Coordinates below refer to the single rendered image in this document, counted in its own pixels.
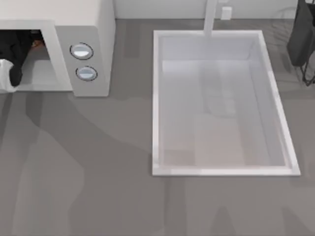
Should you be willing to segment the small round microwave knob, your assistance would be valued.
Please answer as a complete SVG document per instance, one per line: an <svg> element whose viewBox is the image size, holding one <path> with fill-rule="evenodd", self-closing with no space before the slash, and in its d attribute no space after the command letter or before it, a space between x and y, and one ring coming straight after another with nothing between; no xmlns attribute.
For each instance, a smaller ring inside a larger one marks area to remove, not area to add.
<svg viewBox="0 0 315 236"><path fill-rule="evenodd" d="M76 73L76 76L82 81L93 81L98 76L97 71L93 67L90 67L90 66L83 66L83 67L77 68L75 73Z"/></svg>

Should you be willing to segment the white wall socket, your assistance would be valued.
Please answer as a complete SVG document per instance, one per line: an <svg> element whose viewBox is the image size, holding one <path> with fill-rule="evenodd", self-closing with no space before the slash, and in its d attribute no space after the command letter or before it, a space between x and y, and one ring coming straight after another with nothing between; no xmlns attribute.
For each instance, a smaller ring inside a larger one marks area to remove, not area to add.
<svg viewBox="0 0 315 236"><path fill-rule="evenodd" d="M232 10L233 8L231 6L224 6L222 7L221 11L221 20L231 20L232 18Z"/></svg>

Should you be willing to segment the pale microwave oven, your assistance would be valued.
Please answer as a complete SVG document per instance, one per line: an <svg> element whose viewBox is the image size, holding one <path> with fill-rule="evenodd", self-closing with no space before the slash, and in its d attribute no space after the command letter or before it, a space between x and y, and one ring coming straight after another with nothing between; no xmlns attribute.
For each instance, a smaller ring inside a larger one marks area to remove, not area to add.
<svg viewBox="0 0 315 236"><path fill-rule="evenodd" d="M71 91L77 97L106 97L115 44L113 0L0 0L0 30L40 30L45 47L32 49L16 91ZM78 60L71 45L89 44L92 58ZM98 76L82 81L76 69L90 66Z"/></svg>

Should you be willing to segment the white sink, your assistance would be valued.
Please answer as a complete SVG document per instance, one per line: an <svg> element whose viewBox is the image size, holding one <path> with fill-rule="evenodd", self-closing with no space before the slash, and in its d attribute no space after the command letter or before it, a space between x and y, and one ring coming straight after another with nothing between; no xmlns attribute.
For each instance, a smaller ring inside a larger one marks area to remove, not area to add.
<svg viewBox="0 0 315 236"><path fill-rule="evenodd" d="M299 176L261 30L156 30L154 176Z"/></svg>

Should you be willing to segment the tall white tap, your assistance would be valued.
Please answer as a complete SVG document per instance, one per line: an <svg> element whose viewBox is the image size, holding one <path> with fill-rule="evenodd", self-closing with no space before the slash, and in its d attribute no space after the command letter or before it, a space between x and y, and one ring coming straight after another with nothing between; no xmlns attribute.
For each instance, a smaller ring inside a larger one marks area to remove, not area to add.
<svg viewBox="0 0 315 236"><path fill-rule="evenodd" d="M203 32L206 37L211 37L218 0L206 0Z"/></svg>

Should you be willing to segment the large round microwave knob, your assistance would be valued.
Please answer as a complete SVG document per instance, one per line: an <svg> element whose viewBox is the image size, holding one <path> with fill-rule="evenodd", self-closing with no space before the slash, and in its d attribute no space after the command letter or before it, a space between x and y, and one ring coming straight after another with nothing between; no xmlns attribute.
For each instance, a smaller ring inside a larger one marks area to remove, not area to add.
<svg viewBox="0 0 315 236"><path fill-rule="evenodd" d="M69 51L70 54L78 60L88 60L94 55L93 48L83 42L71 45Z"/></svg>

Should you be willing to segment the pale grey rounded box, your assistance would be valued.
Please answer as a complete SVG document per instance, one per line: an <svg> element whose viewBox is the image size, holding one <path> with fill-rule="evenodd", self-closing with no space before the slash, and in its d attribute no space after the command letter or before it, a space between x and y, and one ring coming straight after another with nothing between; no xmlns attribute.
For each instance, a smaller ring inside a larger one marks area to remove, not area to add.
<svg viewBox="0 0 315 236"><path fill-rule="evenodd" d="M10 69L12 66L13 63L10 61L0 59L0 94L15 91L10 81Z"/></svg>

